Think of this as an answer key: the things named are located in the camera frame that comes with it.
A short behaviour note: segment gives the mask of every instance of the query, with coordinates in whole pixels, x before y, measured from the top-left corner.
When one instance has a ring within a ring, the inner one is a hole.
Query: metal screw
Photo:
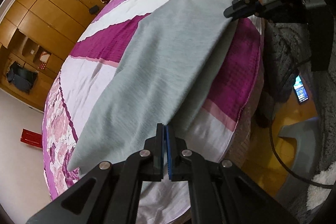
[[[147,149],[141,150],[140,151],[140,156],[141,157],[148,157],[151,154],[151,152]]]
[[[109,169],[110,167],[111,167],[111,163],[109,163],[108,161],[102,161],[99,164],[99,168],[102,169],[102,170]]]
[[[183,157],[190,157],[193,153],[189,149],[182,150]]]
[[[230,168],[230,167],[232,167],[232,161],[230,161],[230,160],[223,160],[222,161],[222,166],[226,167],[226,168]]]

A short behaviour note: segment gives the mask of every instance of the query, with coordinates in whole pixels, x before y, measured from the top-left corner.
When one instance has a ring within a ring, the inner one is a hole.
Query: yellow floor
[[[296,140],[278,138],[278,133],[284,125],[294,124],[317,116],[312,94],[307,85],[305,85],[305,88],[309,100],[299,105],[294,92],[292,92],[287,103],[277,113],[272,127],[275,148],[282,161],[289,167],[292,165],[295,156]],[[250,147],[242,170],[268,194],[275,196],[285,182],[288,173],[272,153],[268,130],[268,128],[260,128],[254,121],[252,122]]]

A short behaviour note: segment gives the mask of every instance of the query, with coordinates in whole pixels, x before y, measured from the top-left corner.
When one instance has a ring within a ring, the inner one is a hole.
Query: white fur
[[[327,171],[322,171],[313,178],[313,181],[322,184],[334,184],[336,181],[336,162],[334,162]],[[307,197],[307,209],[312,210],[322,204],[328,197],[331,189],[309,186]]]

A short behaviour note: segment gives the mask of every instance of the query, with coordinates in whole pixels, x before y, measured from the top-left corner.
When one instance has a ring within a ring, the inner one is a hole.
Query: smartphone
[[[299,104],[302,104],[303,102],[308,100],[307,91],[299,76],[295,80],[294,90],[295,90],[296,97],[299,101]]]

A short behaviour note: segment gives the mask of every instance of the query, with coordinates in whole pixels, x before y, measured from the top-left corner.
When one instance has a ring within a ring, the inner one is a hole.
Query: bed sheet
[[[49,92],[43,119],[45,177],[52,199],[79,179],[78,170],[67,170],[68,162],[90,111],[112,80],[138,22],[167,1],[113,0],[64,62]],[[193,140],[186,140],[189,148],[207,160],[219,161],[223,157],[250,98],[260,70],[261,29],[258,18],[239,20],[232,46],[192,126],[194,136],[206,139],[206,144],[193,147]],[[176,204],[174,213],[181,215],[186,209]]]

